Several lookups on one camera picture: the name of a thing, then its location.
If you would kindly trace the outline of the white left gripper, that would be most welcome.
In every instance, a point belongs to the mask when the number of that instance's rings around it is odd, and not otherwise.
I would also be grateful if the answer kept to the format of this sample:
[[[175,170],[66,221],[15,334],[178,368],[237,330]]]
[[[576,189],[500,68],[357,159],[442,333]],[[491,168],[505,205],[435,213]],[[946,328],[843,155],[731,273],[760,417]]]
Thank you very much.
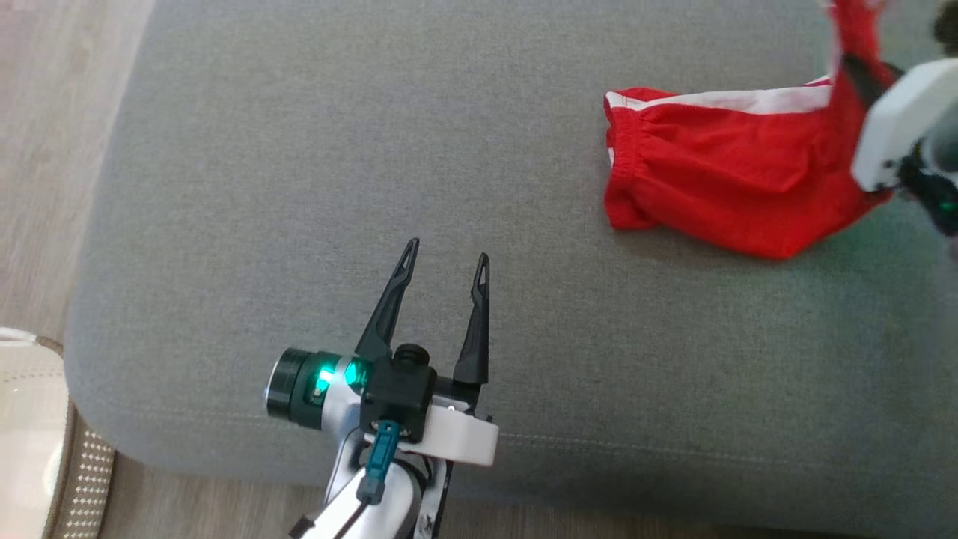
[[[398,258],[383,293],[355,348],[357,357],[375,362],[392,358],[403,296],[416,267],[420,239],[412,238]],[[472,312],[453,380],[437,379],[422,436],[422,454],[449,463],[492,466],[499,427],[476,416],[481,386],[489,382],[489,256],[481,253],[473,277]]]

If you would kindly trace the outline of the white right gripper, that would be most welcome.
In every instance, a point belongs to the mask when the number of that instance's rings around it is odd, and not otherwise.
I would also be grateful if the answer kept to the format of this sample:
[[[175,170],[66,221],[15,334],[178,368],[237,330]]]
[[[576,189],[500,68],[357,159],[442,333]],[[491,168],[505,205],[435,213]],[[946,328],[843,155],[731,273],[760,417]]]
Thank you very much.
[[[906,72],[895,64],[868,64],[842,55],[842,72],[855,88],[858,101],[869,107],[852,161],[852,176],[865,192],[900,183],[893,167],[945,125],[956,106],[957,59],[942,58]]]

